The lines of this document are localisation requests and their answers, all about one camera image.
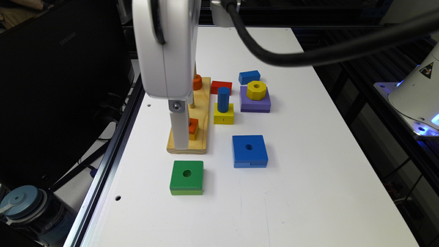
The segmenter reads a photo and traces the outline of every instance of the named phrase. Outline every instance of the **hole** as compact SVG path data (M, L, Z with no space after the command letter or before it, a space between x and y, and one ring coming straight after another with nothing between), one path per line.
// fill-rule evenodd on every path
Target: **hole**
M185 177L190 177L192 175L192 172L191 172L191 170L185 170L184 172L183 172L183 176L185 176Z

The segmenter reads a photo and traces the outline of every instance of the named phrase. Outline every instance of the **red block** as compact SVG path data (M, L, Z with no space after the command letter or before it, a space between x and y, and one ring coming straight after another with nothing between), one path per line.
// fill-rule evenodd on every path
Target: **red block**
M211 93L218 94L218 89L223 86L230 89L230 95L232 95L232 82L212 81Z
M191 124L189 125L189 134L195 134L198 126L198 119L189 118Z

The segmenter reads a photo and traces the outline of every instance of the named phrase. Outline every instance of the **screw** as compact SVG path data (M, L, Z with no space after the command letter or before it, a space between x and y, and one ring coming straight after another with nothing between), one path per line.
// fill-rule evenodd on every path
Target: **screw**
M180 108L181 108L181 104L179 102L175 102L174 103L174 109L175 110L180 110Z

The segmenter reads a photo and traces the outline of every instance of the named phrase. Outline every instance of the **purple block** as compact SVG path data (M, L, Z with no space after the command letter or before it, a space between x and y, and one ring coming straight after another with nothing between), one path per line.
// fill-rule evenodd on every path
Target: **purple block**
M272 103L270 101L270 94L265 94L262 100L251 100L247 97L247 86L241 86L239 92L239 102L241 104L242 113L269 113Z

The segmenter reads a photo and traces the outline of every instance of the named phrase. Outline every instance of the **square block with hole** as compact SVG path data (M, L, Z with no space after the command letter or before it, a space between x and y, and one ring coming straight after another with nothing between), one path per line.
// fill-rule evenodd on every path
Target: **square block with hole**
M213 123L233 124L233 119L235 118L235 113L233 111L234 111L233 104L229 104L227 112L221 113L220 111L218 111L218 103L215 103L215 112L213 113Z
M262 135L232 136L234 168L267 167L268 155Z
M247 97L247 86L241 86L240 88L239 103L241 104L242 113L269 113L272 107L268 89L263 99L251 100Z
M169 186L172 195L202 195L202 186L202 161L174 161Z

